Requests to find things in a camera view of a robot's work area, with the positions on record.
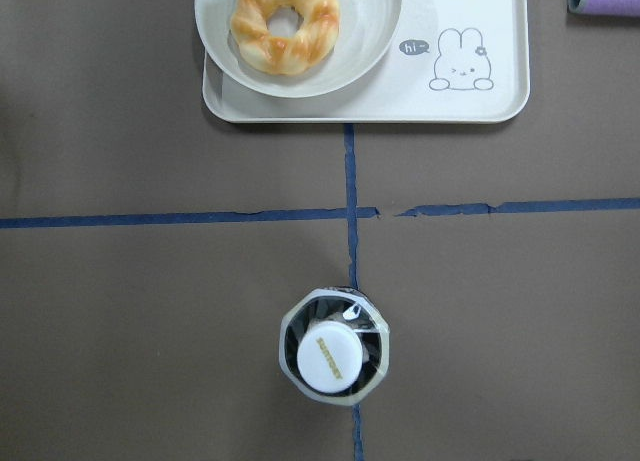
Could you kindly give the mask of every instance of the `white bottle cap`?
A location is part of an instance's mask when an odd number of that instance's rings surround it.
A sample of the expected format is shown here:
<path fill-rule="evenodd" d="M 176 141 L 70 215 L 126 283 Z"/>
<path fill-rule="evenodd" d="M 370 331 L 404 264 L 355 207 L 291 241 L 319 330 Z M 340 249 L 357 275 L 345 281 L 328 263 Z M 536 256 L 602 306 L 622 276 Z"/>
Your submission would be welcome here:
<path fill-rule="evenodd" d="M 349 326 L 323 321 L 313 326 L 298 347 L 298 369 L 306 383 L 321 393 L 351 386 L 362 369 L 362 344 Z"/>

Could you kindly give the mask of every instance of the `bunny ear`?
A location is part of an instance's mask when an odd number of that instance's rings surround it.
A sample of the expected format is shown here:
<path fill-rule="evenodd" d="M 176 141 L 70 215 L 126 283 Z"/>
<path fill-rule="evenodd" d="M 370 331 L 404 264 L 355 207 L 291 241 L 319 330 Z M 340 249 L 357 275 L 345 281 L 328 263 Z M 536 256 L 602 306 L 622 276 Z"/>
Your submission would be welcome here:
<path fill-rule="evenodd" d="M 438 39 L 438 49 L 441 53 L 449 53 L 460 49 L 461 47 L 461 34 L 457 29 L 449 28 L 440 34 Z"/>
<path fill-rule="evenodd" d="M 460 35 L 462 47 L 465 49 L 476 49 L 483 46 L 482 33 L 476 28 L 465 29 Z"/>

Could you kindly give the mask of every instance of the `white tray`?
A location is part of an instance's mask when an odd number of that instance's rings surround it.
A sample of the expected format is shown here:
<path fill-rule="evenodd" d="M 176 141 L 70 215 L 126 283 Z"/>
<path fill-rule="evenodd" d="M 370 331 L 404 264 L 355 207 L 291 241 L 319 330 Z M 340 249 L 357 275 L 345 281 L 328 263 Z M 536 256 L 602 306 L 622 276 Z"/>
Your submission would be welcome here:
<path fill-rule="evenodd" d="M 451 47 L 455 36 L 462 49 Z M 466 68 L 472 63 L 477 73 L 490 70 L 489 80 L 474 84 Z M 365 76 L 326 95 L 257 93 L 207 55 L 202 86 L 207 107 L 235 123 L 498 123 L 524 108 L 529 90 L 527 0 L 403 0 L 389 52 Z"/>

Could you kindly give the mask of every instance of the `vertical blue line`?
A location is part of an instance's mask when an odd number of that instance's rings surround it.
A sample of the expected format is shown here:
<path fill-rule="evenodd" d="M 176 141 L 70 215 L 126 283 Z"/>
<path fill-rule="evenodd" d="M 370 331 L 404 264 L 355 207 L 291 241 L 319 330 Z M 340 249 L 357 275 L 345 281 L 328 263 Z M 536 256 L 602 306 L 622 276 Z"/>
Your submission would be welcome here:
<path fill-rule="evenodd" d="M 344 166 L 347 182 L 347 229 L 349 242 L 349 281 L 351 287 L 358 289 L 358 188 L 356 177 L 355 131 L 353 124 L 344 125 Z M 353 452 L 355 461 L 364 461 L 362 442 L 362 416 L 360 405 L 356 404 L 351 415 L 353 418 Z"/>

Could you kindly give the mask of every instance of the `horizontal blue line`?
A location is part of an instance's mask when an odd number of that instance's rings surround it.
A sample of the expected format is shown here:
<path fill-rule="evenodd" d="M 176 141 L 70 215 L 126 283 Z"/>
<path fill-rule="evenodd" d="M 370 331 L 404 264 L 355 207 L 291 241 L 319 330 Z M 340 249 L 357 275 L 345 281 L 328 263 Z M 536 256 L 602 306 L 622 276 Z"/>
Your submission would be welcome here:
<path fill-rule="evenodd" d="M 508 202 L 499 206 L 491 206 L 484 203 L 457 205 L 427 204 L 409 209 L 398 216 L 472 216 L 479 214 L 559 213 L 567 211 L 614 211 L 625 209 L 640 209 L 640 198 L 522 201 Z"/>
<path fill-rule="evenodd" d="M 39 218 L 0 219 L 0 229 L 24 228 L 75 228 L 86 226 L 136 226 L 147 224 L 211 224 L 251 223 L 267 221 L 312 221 L 323 219 L 347 219 L 347 209 L 298 209 L 260 211 L 256 213 L 166 213 L 166 214 L 116 214 L 105 216 L 60 216 Z M 358 208 L 360 218 L 377 216 L 376 208 Z"/>

